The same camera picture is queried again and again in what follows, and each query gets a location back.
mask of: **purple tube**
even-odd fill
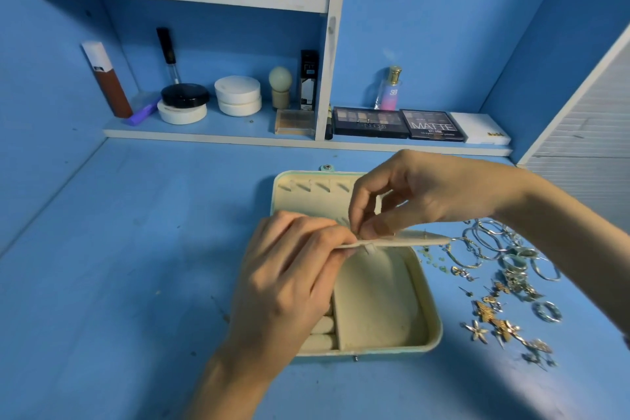
[[[149,115],[151,115],[158,109],[158,103],[161,99],[162,95],[158,95],[153,102],[149,103],[143,109],[127,118],[127,123],[131,126],[138,126],[140,123],[146,120]]]

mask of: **black eyeshadow palette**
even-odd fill
[[[465,141],[466,137],[443,111],[400,110],[412,139]]]
[[[409,138],[409,130],[398,111],[335,107],[333,127],[335,135]]]

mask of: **person's left hand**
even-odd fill
[[[261,221],[242,261],[222,347],[238,376],[271,382],[326,313],[335,279],[357,241],[326,218],[279,211]]]

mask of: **forearm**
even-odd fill
[[[219,349],[209,360],[188,408],[186,420],[252,418],[268,384],[236,375]]]
[[[630,332],[630,237],[543,178],[496,218],[543,251],[624,333]]]

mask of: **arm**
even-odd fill
[[[374,215],[379,194],[385,194],[382,213]],[[618,328],[630,332],[630,237],[531,172],[403,150],[357,181],[349,217],[364,239],[421,223],[492,217],[541,249]]]
[[[227,338],[203,372],[188,420],[254,415],[328,310],[337,273],[352,254],[335,248],[356,240],[329,219],[278,212],[261,221],[242,261]]]

